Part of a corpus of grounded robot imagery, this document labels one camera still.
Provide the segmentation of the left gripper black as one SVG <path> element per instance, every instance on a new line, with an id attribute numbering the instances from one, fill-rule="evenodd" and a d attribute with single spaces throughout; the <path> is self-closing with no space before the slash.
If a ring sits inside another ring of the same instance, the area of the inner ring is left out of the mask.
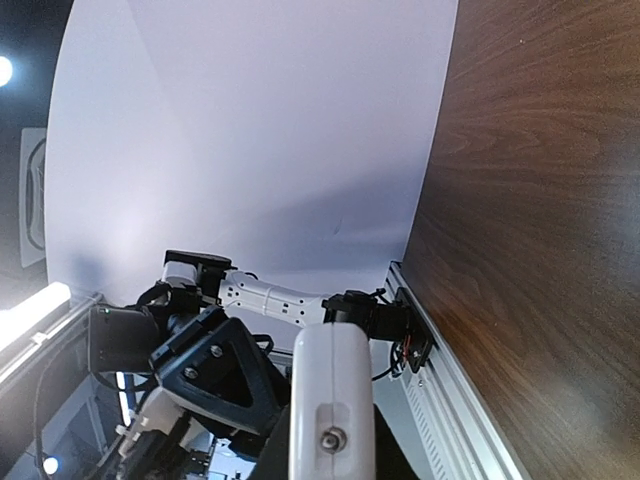
<path id="1" fill-rule="evenodd" d="M 269 359 L 268 334 L 211 307 L 174 332 L 151 356 L 159 385 L 192 413 L 268 435 L 290 399 L 290 383 Z"/>

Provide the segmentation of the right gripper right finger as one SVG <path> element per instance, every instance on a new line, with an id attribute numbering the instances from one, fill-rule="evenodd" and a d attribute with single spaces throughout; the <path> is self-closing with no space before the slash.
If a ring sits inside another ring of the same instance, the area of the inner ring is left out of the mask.
<path id="1" fill-rule="evenodd" d="M 374 405 L 377 480 L 410 480 L 415 472 L 402 452 L 379 407 Z"/>

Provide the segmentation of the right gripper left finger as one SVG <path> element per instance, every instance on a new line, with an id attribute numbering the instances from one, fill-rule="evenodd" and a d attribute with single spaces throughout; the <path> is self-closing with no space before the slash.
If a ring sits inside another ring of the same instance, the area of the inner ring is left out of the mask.
<path id="1" fill-rule="evenodd" d="M 286 406 L 252 470 L 252 480 L 289 479 L 290 420 Z"/>

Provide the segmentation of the white remote control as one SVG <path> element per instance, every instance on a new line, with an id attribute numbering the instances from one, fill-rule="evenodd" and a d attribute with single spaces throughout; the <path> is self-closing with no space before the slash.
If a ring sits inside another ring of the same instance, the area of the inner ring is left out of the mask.
<path id="1" fill-rule="evenodd" d="M 371 354 L 354 324 L 312 325 L 296 337 L 288 477 L 376 477 Z"/>

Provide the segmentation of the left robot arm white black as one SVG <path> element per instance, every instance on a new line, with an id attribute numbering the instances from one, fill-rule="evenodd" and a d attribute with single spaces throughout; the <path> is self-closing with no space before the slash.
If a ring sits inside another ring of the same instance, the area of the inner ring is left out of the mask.
<path id="1" fill-rule="evenodd" d="M 145 377 L 121 430 L 132 440 L 179 419 L 265 437 L 282 416 L 305 438 L 364 436 L 375 427 L 369 344 L 409 336 L 408 307 L 385 294 L 298 291 L 170 250 L 136 302 L 91 310 L 89 368 Z"/>

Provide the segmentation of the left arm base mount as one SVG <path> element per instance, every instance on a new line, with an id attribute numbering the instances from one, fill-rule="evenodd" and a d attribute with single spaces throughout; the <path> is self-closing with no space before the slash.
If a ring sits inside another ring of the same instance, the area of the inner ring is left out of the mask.
<path id="1" fill-rule="evenodd" d="M 435 339 L 426 317 L 419 305 L 413 300 L 407 287 L 396 290 L 395 299 L 390 306 L 389 320 L 396 341 L 404 341 L 404 358 L 413 374 L 424 367 Z"/>

